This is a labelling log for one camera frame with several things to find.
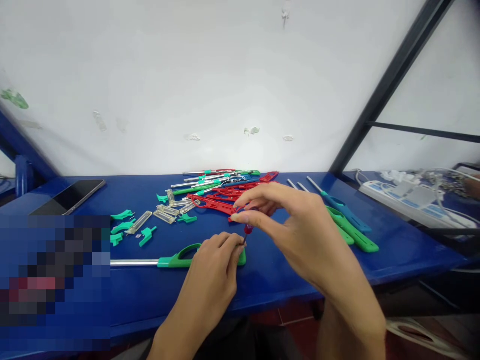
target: blue table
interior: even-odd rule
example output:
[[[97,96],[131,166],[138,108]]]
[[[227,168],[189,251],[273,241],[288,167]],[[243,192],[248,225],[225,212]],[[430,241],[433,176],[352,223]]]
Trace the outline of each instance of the blue table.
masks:
[[[370,239],[380,247],[378,253],[364,253],[356,246],[357,256],[372,285],[437,273],[461,266],[467,259],[439,244],[429,236],[398,218],[362,193],[328,173],[281,173],[277,181],[287,184],[300,181],[311,192],[310,176],[332,196],[348,204],[373,232]],[[183,182],[181,175],[67,177],[55,179],[33,192],[0,208],[0,215],[27,215],[69,185],[82,179],[105,179],[107,185],[77,209],[74,215],[114,215],[126,209],[136,217],[159,204],[156,194],[172,184]],[[112,259],[157,259],[172,256],[193,243],[200,243],[223,231],[243,234],[244,225],[229,223],[226,214],[210,209],[192,210],[198,221],[169,225],[152,216],[147,227],[157,226],[153,239],[139,247],[141,239],[130,235],[111,248]],[[284,222],[288,214],[278,211],[274,219]],[[247,263],[238,270],[238,291],[228,314],[246,315],[278,307],[288,299],[320,298],[315,289],[292,270],[273,241],[255,229],[248,238]],[[111,337],[119,340],[133,333],[162,324],[172,309],[187,271],[185,269],[115,268],[111,271]]]

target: power strip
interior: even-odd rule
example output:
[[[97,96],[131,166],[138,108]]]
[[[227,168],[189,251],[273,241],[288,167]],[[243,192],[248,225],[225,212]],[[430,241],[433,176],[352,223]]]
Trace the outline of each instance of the power strip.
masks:
[[[464,229],[462,225],[452,221],[452,219],[446,215],[440,206],[430,204],[424,208],[420,208],[418,204],[412,202],[411,200],[407,200],[404,197],[393,193],[392,190],[394,190],[395,187],[392,187],[391,189],[382,189],[382,184],[383,182],[381,181],[365,182],[361,185],[360,192],[399,212],[400,214],[415,220],[427,228]],[[450,211],[449,214],[461,224],[465,225],[465,227],[470,229],[477,228],[477,224],[475,224],[475,222]]]

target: phone screen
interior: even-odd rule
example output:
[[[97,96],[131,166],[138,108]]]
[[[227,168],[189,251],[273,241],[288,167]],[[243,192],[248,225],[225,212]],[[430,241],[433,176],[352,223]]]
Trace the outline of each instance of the phone screen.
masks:
[[[102,179],[77,181],[30,215],[65,215],[104,183]]]

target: white wall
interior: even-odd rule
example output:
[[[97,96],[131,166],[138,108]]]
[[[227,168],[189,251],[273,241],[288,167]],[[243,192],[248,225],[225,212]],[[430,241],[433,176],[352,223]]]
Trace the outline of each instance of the white wall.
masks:
[[[423,3],[291,0],[284,30],[284,0],[3,0],[29,109],[0,101],[67,176],[325,171]]]
[[[457,0],[377,120],[480,135],[480,2]],[[480,144],[373,128],[347,169],[451,168]]]
[[[7,178],[15,177],[15,164],[3,152],[0,151],[0,176]]]

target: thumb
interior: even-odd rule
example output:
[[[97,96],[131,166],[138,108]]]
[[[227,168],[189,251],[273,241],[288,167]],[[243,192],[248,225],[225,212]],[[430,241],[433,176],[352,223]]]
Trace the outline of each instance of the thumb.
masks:
[[[230,262],[228,263],[228,280],[232,282],[233,284],[237,284],[237,267],[239,265],[240,261],[240,255],[245,250],[245,246],[238,246],[233,252],[231,253],[230,256]]]
[[[252,225],[266,232],[272,239],[278,239],[286,227],[260,211],[242,211],[231,216],[234,222]]]

